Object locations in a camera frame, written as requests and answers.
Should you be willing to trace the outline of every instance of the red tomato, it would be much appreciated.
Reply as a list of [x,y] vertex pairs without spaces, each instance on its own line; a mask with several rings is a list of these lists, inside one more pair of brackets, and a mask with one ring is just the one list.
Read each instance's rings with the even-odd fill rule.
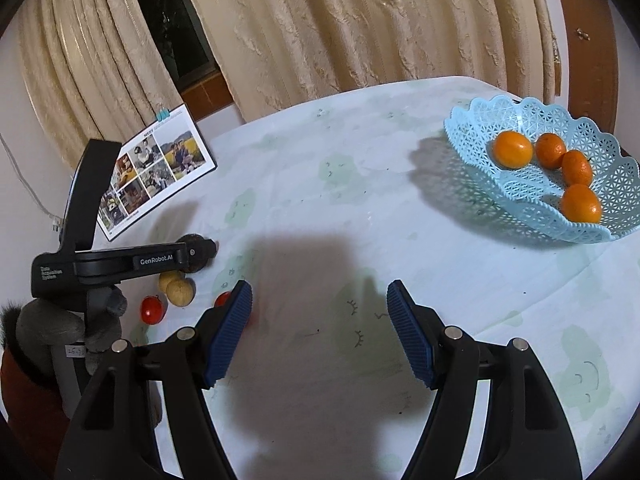
[[226,299],[229,296],[231,296],[230,290],[223,292],[216,298],[216,301],[214,301],[213,306],[224,306],[224,304],[226,303]]
[[148,325],[155,325],[162,321],[166,307],[156,296],[147,296],[140,303],[140,319]]

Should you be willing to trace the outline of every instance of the photo of people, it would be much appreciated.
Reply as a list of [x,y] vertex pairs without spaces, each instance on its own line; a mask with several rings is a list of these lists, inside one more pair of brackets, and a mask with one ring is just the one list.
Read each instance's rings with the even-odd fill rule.
[[126,211],[112,190],[102,196],[98,214],[109,231],[127,217]]
[[119,157],[98,215],[98,225],[108,241],[216,169],[216,161],[184,104],[130,139]]
[[154,136],[149,135],[137,144],[133,150],[130,150],[129,158],[133,161],[133,165],[138,172],[141,173],[153,163],[160,160],[162,153],[160,153],[160,148],[158,144],[156,144]]
[[133,163],[126,153],[116,161],[116,167],[113,170],[113,176],[111,177],[111,186],[113,189],[120,189],[122,186],[126,186],[134,178],[138,176],[136,168],[133,167]]
[[149,195],[142,186],[140,179],[137,178],[133,182],[127,185],[124,189],[118,192],[118,197],[127,210],[127,213],[131,214],[138,209],[143,203],[149,200]]
[[140,175],[140,179],[151,198],[175,182],[174,174],[164,159],[146,170]]
[[164,143],[162,152],[174,172],[176,180],[180,180],[205,162],[198,143],[190,131],[184,132],[181,136]]

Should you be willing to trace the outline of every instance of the teal binder clip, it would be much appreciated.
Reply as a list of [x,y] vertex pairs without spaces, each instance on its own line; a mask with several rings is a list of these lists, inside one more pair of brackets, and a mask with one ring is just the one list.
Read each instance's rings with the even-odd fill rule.
[[164,121],[169,118],[169,110],[166,108],[160,108],[160,111],[156,114],[156,120],[158,122]]

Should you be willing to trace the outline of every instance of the blue plastic basket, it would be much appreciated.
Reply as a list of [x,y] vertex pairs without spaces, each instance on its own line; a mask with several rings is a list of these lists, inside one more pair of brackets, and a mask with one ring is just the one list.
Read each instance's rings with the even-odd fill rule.
[[[611,134],[589,118],[572,119],[559,105],[543,105],[527,97],[517,104],[506,96],[476,98],[469,110],[456,107],[444,121],[447,137],[469,176],[492,200],[523,224],[557,240],[594,244],[627,236],[640,226],[638,163],[622,156]],[[536,161],[521,170],[494,163],[491,142],[504,130],[515,130],[532,142],[545,132],[562,137],[568,150],[580,150],[593,168],[591,189],[602,202],[600,224],[569,222],[558,210],[565,185],[559,171]]]

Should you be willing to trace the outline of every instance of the power cord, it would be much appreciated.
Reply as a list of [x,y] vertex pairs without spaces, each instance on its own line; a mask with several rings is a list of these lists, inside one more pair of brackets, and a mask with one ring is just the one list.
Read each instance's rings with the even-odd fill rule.
[[2,133],[0,133],[0,142],[2,143],[2,147],[6,152],[6,156],[9,157],[9,162],[14,168],[14,171],[18,177],[18,180],[20,180],[21,184],[24,186],[24,189],[27,190],[27,192],[31,196],[31,199],[35,202],[35,205],[38,206],[38,209],[40,209],[40,211],[42,211],[45,215],[51,218],[53,222],[53,230],[58,231],[62,226],[62,221],[63,221],[62,218],[60,218],[58,215],[54,215],[51,211],[49,211],[46,207],[44,207],[44,204],[40,201],[40,199],[36,195],[36,192],[33,190],[33,187],[31,187],[31,185],[27,182],[24,175],[20,171],[20,167],[18,166],[18,161],[15,160],[14,154],[9,148],[9,145],[4,140]]

